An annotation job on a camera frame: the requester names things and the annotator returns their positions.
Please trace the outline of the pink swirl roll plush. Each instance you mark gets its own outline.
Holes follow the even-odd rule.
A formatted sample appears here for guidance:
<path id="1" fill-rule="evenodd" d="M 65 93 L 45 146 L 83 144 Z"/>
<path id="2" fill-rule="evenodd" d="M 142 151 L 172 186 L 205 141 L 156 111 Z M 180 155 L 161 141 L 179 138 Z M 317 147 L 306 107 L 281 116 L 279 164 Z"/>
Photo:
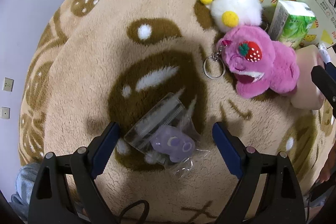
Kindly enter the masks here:
<path id="1" fill-rule="evenodd" d="M 291 104 L 298 109 L 319 110 L 325 100 L 324 95 L 311 80 L 313 67 L 323 66 L 319 49 L 310 45 L 295 52 L 299 67 L 299 78 L 295 93 L 291 96 Z"/>

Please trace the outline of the green tissue pack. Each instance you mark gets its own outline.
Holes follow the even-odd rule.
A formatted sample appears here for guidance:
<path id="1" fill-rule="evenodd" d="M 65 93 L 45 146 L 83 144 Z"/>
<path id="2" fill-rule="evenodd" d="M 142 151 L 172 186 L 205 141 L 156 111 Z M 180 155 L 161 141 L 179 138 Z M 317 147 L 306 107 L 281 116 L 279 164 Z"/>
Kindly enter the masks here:
<path id="1" fill-rule="evenodd" d="M 294 50 L 307 35 L 316 17 L 310 7 L 303 2 L 277 1 L 268 34 Z"/>

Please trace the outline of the pink plush bear keychain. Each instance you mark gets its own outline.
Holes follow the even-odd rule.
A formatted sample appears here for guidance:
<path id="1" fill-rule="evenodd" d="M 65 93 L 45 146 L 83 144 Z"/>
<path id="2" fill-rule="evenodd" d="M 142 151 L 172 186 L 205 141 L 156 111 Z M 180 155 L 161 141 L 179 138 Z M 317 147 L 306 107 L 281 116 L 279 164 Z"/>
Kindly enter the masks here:
<path id="1" fill-rule="evenodd" d="M 277 94 L 295 92 L 299 67 L 295 51 L 274 41 L 260 27 L 238 26 L 216 44 L 216 51 L 203 62 L 220 61 L 236 78 L 236 92 L 250 99 L 271 89 Z"/>

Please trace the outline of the white fluffy plush yellow pompoms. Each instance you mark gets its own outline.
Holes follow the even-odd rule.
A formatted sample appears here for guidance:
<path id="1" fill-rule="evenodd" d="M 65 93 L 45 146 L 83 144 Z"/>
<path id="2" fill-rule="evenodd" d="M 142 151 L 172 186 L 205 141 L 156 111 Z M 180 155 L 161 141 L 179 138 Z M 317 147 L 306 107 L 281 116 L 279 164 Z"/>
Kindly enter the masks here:
<path id="1" fill-rule="evenodd" d="M 260 26 L 263 7 L 260 0 L 200 0 L 221 32 L 238 26 Z"/>

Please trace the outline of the purple toy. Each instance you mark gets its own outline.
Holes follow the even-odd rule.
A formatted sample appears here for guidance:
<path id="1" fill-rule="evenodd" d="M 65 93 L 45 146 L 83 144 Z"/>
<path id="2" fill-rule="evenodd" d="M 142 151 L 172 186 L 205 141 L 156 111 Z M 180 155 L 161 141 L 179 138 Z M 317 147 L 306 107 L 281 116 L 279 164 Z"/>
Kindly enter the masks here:
<path id="1" fill-rule="evenodd" d="M 185 176 L 210 153 L 191 119 L 195 101 L 185 108 L 181 94 L 167 94 L 124 136 L 147 163 L 159 164 L 178 177 Z"/>

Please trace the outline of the wall socket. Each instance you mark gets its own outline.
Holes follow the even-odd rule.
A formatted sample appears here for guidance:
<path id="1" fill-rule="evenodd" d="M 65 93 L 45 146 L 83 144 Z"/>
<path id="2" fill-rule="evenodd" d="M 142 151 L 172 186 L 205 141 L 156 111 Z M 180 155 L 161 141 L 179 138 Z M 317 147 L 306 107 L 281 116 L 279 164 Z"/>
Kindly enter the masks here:
<path id="1" fill-rule="evenodd" d="M 13 91 L 13 85 L 14 85 L 14 80 L 5 77 L 4 81 L 3 81 L 3 88 L 2 89 L 6 92 L 12 92 Z"/>

